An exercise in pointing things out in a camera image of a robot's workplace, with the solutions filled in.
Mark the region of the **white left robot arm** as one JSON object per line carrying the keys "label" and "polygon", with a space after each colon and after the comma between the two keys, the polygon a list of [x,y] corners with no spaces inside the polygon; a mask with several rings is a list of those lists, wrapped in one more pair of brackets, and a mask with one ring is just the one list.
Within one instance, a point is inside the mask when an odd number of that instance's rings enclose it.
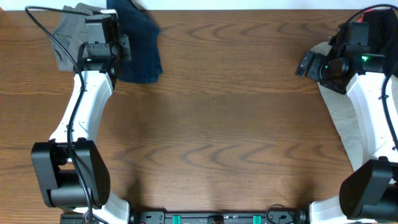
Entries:
{"label": "white left robot arm", "polygon": [[130,204],[111,191],[95,144],[121,62],[131,59],[129,39],[114,9],[85,14],[83,20],[87,40],[72,59],[70,101],[49,140],[33,145],[32,163],[46,206],[66,212],[61,223],[129,223]]}

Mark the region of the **khaki beige shorts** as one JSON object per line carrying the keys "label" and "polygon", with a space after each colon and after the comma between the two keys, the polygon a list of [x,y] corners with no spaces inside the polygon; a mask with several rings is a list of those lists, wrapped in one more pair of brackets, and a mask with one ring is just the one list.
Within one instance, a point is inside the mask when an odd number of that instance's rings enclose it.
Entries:
{"label": "khaki beige shorts", "polygon": [[344,95],[318,86],[354,170],[380,156],[397,162],[381,100],[385,79],[381,73],[356,74]]}

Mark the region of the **navy blue shorts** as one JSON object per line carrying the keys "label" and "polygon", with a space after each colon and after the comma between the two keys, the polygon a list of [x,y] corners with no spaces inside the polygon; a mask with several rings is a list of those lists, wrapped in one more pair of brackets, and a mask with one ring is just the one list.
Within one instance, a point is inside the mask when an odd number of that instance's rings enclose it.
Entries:
{"label": "navy blue shorts", "polygon": [[121,63],[119,79],[137,84],[157,82],[163,74],[158,25],[131,0],[107,0],[106,7],[116,10],[122,33],[129,37],[131,59]]}

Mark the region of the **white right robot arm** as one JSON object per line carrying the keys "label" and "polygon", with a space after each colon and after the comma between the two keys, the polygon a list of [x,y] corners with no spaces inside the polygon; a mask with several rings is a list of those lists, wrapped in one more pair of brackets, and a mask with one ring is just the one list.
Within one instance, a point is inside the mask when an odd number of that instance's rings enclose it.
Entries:
{"label": "white right robot arm", "polygon": [[368,35],[365,22],[340,24],[329,53],[306,51],[295,71],[351,100],[363,146],[362,166],[336,197],[309,205],[308,223],[397,221],[397,111],[386,58],[370,53]]}

